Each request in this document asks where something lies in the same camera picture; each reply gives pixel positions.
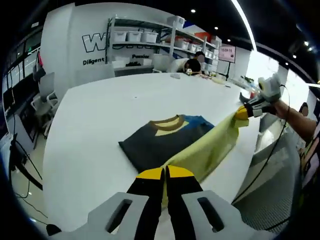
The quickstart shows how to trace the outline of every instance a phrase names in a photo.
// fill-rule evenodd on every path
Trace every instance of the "white table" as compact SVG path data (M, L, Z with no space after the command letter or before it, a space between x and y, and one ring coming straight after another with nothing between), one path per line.
M73 231L88 213L138 174L118 145L150 120L176 114L202 115L217 125L241 105L241 89L197 76L150 73L115 77L69 89L54 117L43 160L43 194L49 222ZM232 202L247 174L259 118L239 130L236 146L202 182ZM160 217L156 239L174 239L168 217Z

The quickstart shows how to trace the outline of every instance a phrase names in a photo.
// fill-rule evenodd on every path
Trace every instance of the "ceiling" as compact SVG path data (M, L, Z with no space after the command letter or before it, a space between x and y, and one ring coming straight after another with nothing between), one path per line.
M286 0L238 0L249 21L255 41L276 50L294 61L315 81L318 79L315 54L307 51L308 48L304 46L304 41L307 40L305 37L305 33L307 33L309 37L314 38L314 42L318 41L319 43L319 20L315 20L317 13L316 8L313 7L316 5L316 1L290 0L291 10L289 10ZM9 46L22 39L30 30L32 23L37 21L44 23L48 11L72 2L74 1L36 0L32 3L30 1L21 3L20 1L20 7L17 9L13 7L17 3L12 1L12 8L8 8L12 14L8 15L14 17L9 21L8 19L3 20L9 23L4 26L8 40L6 49L10 49ZM75 4L82 5L96 2L126 2L160 9L185 18L205 31L218 35L223 41L231 39L231 43L235 46L246 49L252 48L251 44L239 40L249 40L249 35L231 0L176 0L175 7L172 5L172 0L76 0ZM304 33L297 28L297 21L303 22ZM270 56L286 67L285 60L275 54L270 54Z

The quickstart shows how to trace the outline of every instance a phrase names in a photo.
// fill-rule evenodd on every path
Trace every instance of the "person's hand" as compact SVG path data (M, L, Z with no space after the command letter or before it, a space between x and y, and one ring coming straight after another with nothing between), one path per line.
M275 108L275 114L281 118L285 119L288 114L288 108L289 106L285 104L283 101L279 100L276 103L273 104Z

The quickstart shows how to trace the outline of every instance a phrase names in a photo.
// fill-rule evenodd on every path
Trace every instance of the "yellow-green cloth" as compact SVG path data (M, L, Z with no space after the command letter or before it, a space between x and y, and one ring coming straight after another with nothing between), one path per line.
M249 120L226 117L196 142L171 157L162 167L173 165L191 171L198 182L203 181L236 145L239 128L248 126ZM162 206L168 204L166 187Z

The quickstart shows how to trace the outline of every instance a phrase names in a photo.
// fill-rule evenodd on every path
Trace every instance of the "black hair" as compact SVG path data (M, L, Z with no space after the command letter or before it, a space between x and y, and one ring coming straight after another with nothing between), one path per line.
M195 57L199 57L200 55L203 55L203 56L205 57L205 54L204 54L203 51L197 51L197 52L194 54Z
M302 105L300 107L299 113L302 113L302 109L304 109L304 107L307 107L309 109L308 104L306 102L304 102L304 103L302 103Z
M191 69L193 73L200 72L201 71L201 64L197 59L189 59L184 64L184 69L185 69L185 71L187 69Z

